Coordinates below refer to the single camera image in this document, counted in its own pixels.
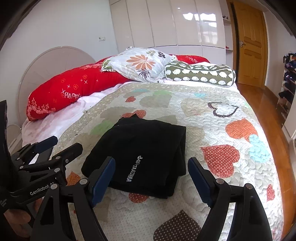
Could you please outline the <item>person's left hand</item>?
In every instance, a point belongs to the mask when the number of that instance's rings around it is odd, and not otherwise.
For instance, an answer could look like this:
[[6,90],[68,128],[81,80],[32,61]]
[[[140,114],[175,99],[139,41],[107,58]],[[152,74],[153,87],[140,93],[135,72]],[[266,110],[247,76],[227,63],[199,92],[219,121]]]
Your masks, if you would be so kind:
[[43,198],[39,198],[27,205],[21,205],[20,209],[8,209],[4,213],[4,217],[13,229],[16,235],[23,238],[30,237],[30,232],[27,226],[31,221],[32,211],[36,214],[43,202]]

